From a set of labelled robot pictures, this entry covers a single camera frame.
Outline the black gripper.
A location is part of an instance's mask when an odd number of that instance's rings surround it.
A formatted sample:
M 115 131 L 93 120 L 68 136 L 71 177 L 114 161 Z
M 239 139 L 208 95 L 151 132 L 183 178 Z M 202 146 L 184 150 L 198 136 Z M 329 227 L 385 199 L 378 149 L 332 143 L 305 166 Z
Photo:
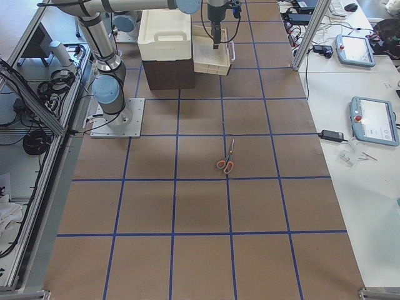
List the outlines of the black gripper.
M 219 48 L 219 27 L 226 17 L 226 0 L 207 0 L 207 18 L 212 27 L 213 49 Z

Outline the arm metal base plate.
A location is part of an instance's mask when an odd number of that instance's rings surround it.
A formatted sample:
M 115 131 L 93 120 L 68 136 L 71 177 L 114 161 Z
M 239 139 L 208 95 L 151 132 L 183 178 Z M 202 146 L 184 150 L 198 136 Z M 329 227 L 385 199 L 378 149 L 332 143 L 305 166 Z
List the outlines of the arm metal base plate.
M 136 31 L 124 32 L 118 31 L 116 36 L 117 43 L 137 43 L 139 33 Z
M 122 113 L 113 122 L 114 116 L 103 116 L 103 110 L 97 105 L 96 117 L 93 122 L 94 129 L 91 130 L 92 138 L 139 138 L 141 135 L 141 126 L 144 114 L 144 98 L 128 98 L 126 99 L 126 107 Z

